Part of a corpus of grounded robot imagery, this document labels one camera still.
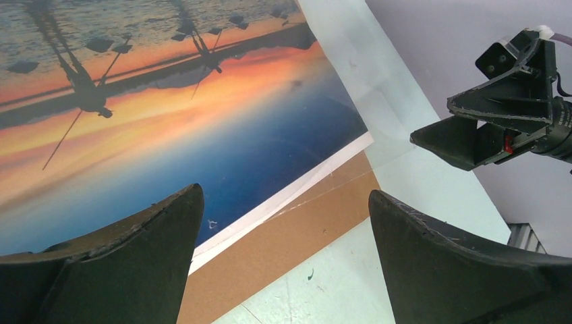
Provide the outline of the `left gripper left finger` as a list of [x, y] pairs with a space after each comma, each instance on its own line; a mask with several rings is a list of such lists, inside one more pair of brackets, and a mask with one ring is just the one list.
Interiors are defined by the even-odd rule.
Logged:
[[2, 323], [175, 323], [204, 214], [192, 184], [42, 252], [1, 257]]

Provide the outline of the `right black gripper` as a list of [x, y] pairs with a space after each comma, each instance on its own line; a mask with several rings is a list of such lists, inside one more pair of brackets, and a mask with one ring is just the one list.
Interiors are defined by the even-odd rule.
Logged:
[[571, 37], [531, 39], [521, 31], [490, 45], [475, 62], [488, 81], [447, 99], [449, 111], [466, 118], [420, 128], [411, 143], [464, 171], [525, 152], [570, 162], [571, 93], [556, 66], [557, 42], [570, 45]]

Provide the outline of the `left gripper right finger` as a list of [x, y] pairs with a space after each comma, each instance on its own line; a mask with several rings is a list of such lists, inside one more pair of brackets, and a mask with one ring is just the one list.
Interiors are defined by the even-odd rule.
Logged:
[[382, 190], [368, 209], [396, 323], [571, 322], [571, 259], [477, 236]]

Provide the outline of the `brown cardboard backing board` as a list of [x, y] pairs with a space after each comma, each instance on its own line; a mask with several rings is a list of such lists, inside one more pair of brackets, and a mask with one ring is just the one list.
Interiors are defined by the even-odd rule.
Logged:
[[192, 263], [178, 323], [212, 323], [363, 222], [379, 187], [358, 153], [205, 263]]

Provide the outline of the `sunset photo print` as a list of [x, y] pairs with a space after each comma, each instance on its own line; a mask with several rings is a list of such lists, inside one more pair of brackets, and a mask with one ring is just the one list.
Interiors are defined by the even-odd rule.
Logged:
[[1, 254], [197, 183], [203, 265], [372, 142], [298, 1], [1, 2]]

